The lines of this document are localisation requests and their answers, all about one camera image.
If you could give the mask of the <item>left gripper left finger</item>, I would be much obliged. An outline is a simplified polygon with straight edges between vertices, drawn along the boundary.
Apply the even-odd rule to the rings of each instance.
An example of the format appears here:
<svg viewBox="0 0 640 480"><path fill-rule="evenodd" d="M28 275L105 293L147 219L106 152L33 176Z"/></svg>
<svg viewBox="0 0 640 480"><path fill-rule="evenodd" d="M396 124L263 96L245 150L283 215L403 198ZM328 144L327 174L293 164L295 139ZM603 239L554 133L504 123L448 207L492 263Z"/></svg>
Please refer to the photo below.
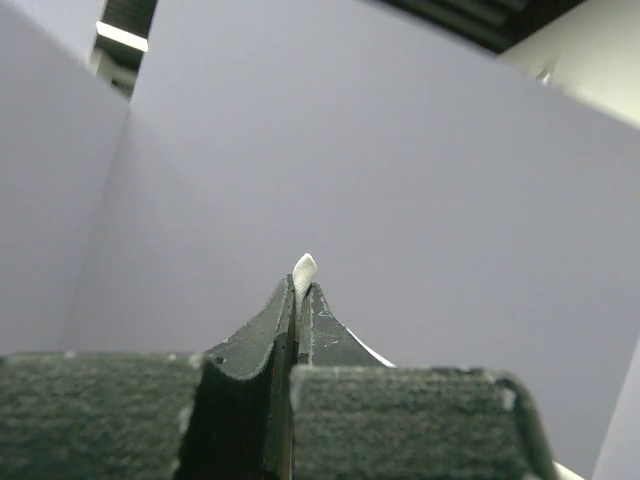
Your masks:
<svg viewBox="0 0 640 480"><path fill-rule="evenodd" d="M1 360L5 479L287 479L295 295L204 353Z"/></svg>

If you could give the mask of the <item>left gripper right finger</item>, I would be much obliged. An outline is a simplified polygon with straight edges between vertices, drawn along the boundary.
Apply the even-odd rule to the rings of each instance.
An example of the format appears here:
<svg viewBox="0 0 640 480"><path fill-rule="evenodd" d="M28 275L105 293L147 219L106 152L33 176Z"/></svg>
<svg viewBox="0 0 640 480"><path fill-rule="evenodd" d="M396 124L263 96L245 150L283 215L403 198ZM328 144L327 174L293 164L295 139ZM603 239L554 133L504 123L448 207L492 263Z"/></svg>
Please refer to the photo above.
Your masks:
<svg viewBox="0 0 640 480"><path fill-rule="evenodd" d="M290 374L296 479L554 479L535 401L513 374L388 366L312 284Z"/></svg>

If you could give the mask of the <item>white t-shirt with red print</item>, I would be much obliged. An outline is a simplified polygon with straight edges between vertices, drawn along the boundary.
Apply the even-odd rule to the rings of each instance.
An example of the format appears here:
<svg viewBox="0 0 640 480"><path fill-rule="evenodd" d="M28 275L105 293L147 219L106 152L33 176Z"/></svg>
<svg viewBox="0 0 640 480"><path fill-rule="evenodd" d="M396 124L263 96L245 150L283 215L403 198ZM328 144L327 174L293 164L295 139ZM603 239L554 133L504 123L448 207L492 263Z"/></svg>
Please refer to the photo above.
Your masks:
<svg viewBox="0 0 640 480"><path fill-rule="evenodd" d="M317 264L305 253L295 264L295 331L298 362L324 366L384 366L395 364L361 341L331 311L318 283L313 281Z"/></svg>

